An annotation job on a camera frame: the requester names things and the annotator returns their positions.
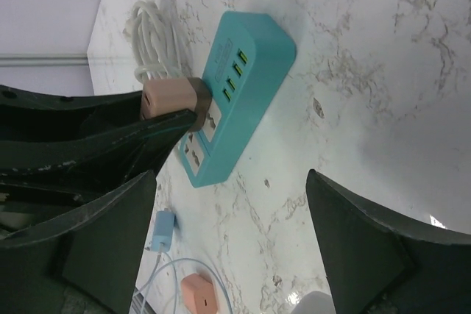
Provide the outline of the light blue plug adapter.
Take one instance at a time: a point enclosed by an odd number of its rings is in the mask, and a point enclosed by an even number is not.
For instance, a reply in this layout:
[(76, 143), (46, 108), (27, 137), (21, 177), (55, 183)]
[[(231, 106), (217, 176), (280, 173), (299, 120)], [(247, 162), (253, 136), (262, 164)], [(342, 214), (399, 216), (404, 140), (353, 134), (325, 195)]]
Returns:
[(175, 214), (170, 209), (157, 211), (149, 250), (168, 252), (171, 248)]

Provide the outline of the orange pink plug adapter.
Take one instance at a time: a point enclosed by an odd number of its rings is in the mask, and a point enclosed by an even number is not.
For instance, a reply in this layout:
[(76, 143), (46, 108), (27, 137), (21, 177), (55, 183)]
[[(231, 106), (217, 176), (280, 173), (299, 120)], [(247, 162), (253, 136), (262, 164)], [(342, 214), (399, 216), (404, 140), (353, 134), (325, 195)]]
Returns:
[(218, 304), (213, 284), (203, 276), (193, 273), (180, 282), (183, 303), (191, 314), (216, 314)]

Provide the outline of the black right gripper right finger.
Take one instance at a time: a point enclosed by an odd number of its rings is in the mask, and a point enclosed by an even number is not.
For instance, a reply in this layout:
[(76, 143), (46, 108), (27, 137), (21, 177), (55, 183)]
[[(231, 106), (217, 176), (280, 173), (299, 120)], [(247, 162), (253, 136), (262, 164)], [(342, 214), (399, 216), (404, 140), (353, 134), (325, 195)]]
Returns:
[(305, 189), (336, 312), (470, 312), (470, 235), (409, 218), (314, 169)]

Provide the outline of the teal power strip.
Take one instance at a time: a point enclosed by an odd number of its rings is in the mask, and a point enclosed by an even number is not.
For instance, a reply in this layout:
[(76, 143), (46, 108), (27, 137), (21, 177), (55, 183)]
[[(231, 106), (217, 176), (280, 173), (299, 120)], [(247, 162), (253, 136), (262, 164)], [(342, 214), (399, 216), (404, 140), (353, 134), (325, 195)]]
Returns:
[(195, 188), (226, 181), (294, 64), (294, 40), (268, 14), (225, 12), (202, 81), (212, 94), (180, 157)]

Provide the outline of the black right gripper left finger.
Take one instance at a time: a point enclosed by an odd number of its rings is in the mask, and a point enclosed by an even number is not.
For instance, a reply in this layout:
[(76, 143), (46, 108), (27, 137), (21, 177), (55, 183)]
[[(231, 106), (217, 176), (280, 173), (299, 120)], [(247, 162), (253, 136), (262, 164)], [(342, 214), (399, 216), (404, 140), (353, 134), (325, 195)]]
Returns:
[(2, 313), (128, 313), (156, 191), (152, 171), (1, 240)]

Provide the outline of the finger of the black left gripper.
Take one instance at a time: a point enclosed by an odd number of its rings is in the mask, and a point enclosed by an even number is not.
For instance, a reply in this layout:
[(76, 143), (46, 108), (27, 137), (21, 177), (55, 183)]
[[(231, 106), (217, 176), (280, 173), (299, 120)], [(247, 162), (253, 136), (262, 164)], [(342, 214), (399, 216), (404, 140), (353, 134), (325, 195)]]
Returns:
[(196, 115), (181, 110), (62, 142), (1, 142), (1, 201), (79, 204), (158, 175)]
[(140, 120), (141, 92), (56, 96), (1, 86), (1, 139), (70, 141)]

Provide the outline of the white power strip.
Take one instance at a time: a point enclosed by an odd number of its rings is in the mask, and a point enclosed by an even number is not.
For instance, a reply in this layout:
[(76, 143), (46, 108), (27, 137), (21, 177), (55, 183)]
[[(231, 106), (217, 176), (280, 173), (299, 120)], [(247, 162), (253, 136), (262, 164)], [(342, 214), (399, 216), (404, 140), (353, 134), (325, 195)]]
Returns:
[(293, 308), (292, 314), (335, 314), (332, 297), (320, 291), (305, 294)]

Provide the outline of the beige brown plug adapter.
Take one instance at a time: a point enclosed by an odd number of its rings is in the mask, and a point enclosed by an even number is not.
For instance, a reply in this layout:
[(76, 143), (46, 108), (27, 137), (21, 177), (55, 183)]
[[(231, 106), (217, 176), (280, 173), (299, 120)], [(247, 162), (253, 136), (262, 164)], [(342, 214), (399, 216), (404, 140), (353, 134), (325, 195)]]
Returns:
[(148, 119), (188, 109), (196, 114), (190, 132), (199, 131), (206, 119), (212, 95), (198, 77), (150, 79), (141, 96), (141, 118)]

